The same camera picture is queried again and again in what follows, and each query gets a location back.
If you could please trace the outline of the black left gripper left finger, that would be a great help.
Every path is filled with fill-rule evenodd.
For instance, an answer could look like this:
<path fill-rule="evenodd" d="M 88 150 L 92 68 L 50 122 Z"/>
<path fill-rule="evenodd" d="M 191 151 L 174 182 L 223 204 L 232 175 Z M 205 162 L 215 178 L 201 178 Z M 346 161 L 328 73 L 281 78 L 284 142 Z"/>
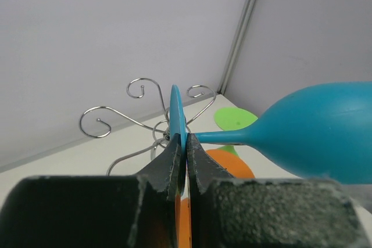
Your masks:
<path fill-rule="evenodd" d="M 177 247 L 181 139 L 125 176 L 33 176 L 1 209 L 2 247 Z"/>

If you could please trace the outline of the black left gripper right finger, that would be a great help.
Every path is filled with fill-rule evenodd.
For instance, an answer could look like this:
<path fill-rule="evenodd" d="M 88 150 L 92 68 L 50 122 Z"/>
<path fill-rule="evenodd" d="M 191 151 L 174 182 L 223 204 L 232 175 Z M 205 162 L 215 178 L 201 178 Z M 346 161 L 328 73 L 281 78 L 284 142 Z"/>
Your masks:
<path fill-rule="evenodd" d="M 370 247 L 340 184 L 322 179 L 240 179 L 194 134 L 186 143 L 192 247 Z"/>

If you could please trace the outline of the orange plastic wine glass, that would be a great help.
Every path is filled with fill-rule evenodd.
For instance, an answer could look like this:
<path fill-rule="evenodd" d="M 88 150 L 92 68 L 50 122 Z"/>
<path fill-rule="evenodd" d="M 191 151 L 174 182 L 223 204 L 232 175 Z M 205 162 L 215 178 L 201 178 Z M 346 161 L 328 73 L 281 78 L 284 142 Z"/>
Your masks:
<path fill-rule="evenodd" d="M 207 150 L 206 153 L 230 174 L 237 178 L 254 178 L 249 166 L 239 158 L 232 146 Z M 189 197 L 181 199 L 178 246 L 191 247 L 191 202 Z"/>

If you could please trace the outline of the green wine glass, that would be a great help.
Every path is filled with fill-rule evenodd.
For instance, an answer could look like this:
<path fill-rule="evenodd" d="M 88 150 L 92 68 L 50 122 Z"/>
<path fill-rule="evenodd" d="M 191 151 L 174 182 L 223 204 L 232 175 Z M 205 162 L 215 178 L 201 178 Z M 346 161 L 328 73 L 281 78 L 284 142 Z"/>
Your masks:
<path fill-rule="evenodd" d="M 238 107 L 224 107 L 214 114 L 214 122 L 223 131 L 233 131 L 245 128 L 254 123 L 258 117 Z"/>

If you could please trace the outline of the blue plastic wine glass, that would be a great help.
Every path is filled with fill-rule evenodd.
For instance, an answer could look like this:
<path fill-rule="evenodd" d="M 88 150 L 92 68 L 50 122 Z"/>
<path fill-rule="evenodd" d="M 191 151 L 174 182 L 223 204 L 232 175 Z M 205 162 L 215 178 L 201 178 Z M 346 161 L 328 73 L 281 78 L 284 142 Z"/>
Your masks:
<path fill-rule="evenodd" d="M 319 84 L 295 91 L 251 125 L 199 132 L 200 143 L 250 146 L 302 178 L 371 183 L 371 82 Z"/>

